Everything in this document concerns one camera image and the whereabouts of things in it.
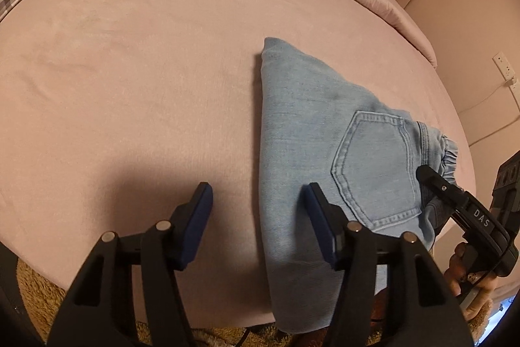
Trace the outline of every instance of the jeans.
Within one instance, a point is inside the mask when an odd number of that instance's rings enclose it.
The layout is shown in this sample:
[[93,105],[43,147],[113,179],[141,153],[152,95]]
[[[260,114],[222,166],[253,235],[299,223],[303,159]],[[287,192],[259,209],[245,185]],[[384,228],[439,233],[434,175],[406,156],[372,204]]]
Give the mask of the jeans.
[[[265,40],[261,73],[259,203],[273,314],[281,331],[310,332],[330,324],[343,272],[323,260],[302,186],[318,182],[349,220],[396,237],[411,231],[429,249],[446,207],[421,193],[415,170],[427,164],[454,183],[457,147],[280,39]],[[380,266],[375,291],[385,286]]]

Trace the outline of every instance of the pink fitted sheet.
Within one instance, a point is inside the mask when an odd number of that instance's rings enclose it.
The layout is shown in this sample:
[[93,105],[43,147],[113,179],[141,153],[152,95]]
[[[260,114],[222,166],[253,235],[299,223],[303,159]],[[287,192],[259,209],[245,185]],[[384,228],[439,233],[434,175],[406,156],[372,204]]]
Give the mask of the pink fitted sheet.
[[0,24],[0,241],[67,288],[104,231],[142,232],[209,181],[214,211],[178,274],[190,323],[271,322],[257,213],[268,36],[441,129],[474,191],[432,63],[356,0],[23,0]]

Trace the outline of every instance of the beige wall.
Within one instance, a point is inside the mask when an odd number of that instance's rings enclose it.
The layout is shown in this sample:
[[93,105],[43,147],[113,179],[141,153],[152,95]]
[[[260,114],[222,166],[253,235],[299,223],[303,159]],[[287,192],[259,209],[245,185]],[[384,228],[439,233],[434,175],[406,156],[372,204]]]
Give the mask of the beige wall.
[[[498,166],[520,150],[520,112],[492,58],[505,53],[520,79],[520,0],[411,0],[406,10],[430,39],[439,63],[438,74],[459,112],[471,145],[477,197],[491,203]],[[461,241],[458,228],[436,245],[441,269],[448,267],[453,247]],[[520,265],[509,278],[520,279]]]

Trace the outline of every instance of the back pocket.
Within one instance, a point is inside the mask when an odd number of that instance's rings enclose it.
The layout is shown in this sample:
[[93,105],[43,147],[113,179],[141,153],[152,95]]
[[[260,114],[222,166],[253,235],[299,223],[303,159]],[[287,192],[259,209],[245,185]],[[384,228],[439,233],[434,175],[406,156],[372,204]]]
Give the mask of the back pocket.
[[371,230],[420,214],[410,137],[400,116],[358,111],[332,164],[332,177],[355,217]]

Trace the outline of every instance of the human hand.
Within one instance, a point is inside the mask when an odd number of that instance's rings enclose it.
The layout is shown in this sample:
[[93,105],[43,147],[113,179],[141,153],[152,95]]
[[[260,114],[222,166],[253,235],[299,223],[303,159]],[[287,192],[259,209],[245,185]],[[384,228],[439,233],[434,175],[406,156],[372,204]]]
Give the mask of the human hand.
[[[444,272],[444,279],[448,282],[451,292],[454,296],[458,296],[461,293],[460,282],[468,280],[469,282],[476,282],[482,277],[485,272],[479,272],[476,274],[467,274],[467,269],[462,264],[462,256],[466,250],[466,243],[460,243],[455,247],[455,254],[450,258],[450,267]],[[480,288],[480,292],[477,297],[471,302],[465,311],[462,311],[466,321],[472,320],[478,315],[482,306],[484,306],[491,297],[491,294],[496,289],[498,284],[497,275],[491,272],[481,282],[478,283],[477,287]]]

